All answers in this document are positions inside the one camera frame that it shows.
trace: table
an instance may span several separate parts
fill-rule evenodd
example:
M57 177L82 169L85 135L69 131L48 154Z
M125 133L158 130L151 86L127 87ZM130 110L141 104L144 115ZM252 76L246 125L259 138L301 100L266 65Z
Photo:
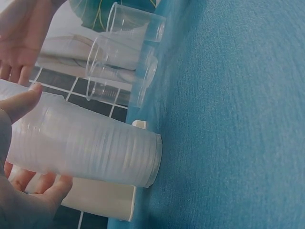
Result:
M108 229L303 228L305 2L163 0L153 85L128 122L163 137L133 221Z

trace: plastic cup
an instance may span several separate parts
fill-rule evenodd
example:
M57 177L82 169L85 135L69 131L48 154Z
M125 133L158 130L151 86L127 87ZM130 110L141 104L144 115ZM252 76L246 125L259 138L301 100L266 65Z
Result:
M115 2L110 9L106 31L126 31L125 37L131 40L160 42L165 22L165 17Z
M99 101L113 101L117 94L107 90L107 81L117 81L128 84L141 84L148 87L154 78L158 60L152 55L153 47L141 52L127 46L117 35L96 38L87 61L86 75L88 78L87 99ZM135 69L141 68L142 75L135 75ZM122 105L128 105L131 100L134 104L139 96L129 97Z

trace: green object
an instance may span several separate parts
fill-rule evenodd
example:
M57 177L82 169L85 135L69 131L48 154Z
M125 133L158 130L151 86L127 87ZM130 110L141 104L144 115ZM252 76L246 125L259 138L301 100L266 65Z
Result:
M153 12L156 0L69 0L74 13L82 20L82 26L96 32L106 31L109 11L113 3L132 6Z

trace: tiled floor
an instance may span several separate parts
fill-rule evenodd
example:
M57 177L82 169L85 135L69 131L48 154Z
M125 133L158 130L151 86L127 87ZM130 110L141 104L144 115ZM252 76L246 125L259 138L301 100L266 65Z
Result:
M107 101L87 101L88 81L74 76L35 67L30 83L40 82L45 92L62 95L66 101L77 104L102 115L125 122L127 107L120 105L129 99L129 92L114 87L107 90L116 93ZM106 229L108 219L61 206L51 229Z

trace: hand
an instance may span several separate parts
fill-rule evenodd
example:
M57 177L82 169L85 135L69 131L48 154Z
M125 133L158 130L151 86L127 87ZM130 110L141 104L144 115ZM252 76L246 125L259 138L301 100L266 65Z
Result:
M20 170L9 182L12 164L5 162L11 140L11 125L38 103L42 86L35 84L28 92L0 101L0 228L42 229L52 221L57 208L72 188L72 178L61 176L53 185L55 174L42 175L35 194L24 190L35 173Z
M13 0L0 13L0 78L26 85L63 0Z

